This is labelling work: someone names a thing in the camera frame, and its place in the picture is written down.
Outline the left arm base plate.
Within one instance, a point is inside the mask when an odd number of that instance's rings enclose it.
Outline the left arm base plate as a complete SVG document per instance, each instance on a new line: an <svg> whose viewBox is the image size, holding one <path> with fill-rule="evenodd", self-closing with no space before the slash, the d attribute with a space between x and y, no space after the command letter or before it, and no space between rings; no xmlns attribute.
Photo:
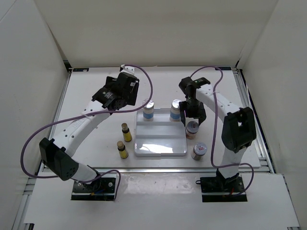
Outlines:
<svg viewBox="0 0 307 230"><path fill-rule="evenodd" d="M73 201L113 201L115 199L117 177L114 173L94 181L95 185L74 182L71 192Z"/></svg>

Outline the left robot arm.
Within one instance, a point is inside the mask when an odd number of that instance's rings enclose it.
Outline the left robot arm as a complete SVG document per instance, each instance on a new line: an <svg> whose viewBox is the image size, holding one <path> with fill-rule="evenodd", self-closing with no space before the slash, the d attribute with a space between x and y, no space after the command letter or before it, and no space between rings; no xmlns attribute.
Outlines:
<svg viewBox="0 0 307 230"><path fill-rule="evenodd" d="M135 105L138 87L139 79L135 77L133 68L122 69L116 78L107 77L105 85L92 96L84 109L83 118L72 121L52 139L40 141L43 163L63 181L79 181L90 192L101 190L98 173L72 157L88 135L113 111Z"/></svg>

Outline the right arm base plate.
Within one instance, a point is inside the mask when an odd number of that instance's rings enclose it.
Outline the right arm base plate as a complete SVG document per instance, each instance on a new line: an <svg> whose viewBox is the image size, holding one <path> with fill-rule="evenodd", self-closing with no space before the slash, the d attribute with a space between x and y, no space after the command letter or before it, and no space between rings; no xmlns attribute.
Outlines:
<svg viewBox="0 0 307 230"><path fill-rule="evenodd" d="M199 180L196 180L195 184L201 187L203 203L248 201L241 176L234 182L231 182L226 188L221 188L216 177L201 177Z"/></svg>

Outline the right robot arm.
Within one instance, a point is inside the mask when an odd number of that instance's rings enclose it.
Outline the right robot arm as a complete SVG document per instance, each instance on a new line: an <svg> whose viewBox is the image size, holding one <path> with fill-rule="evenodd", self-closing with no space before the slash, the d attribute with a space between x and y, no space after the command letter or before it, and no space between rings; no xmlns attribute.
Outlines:
<svg viewBox="0 0 307 230"><path fill-rule="evenodd" d="M221 139L224 144L222 162L216 166L215 185L220 191L227 191L239 176L238 168L247 148L256 138L254 113L250 107L239 107L219 95L215 87L204 77L192 80L183 78L179 88L185 95L180 102L180 120L197 119L201 124L206 119L205 107L215 113L215 122L223 123Z"/></svg>

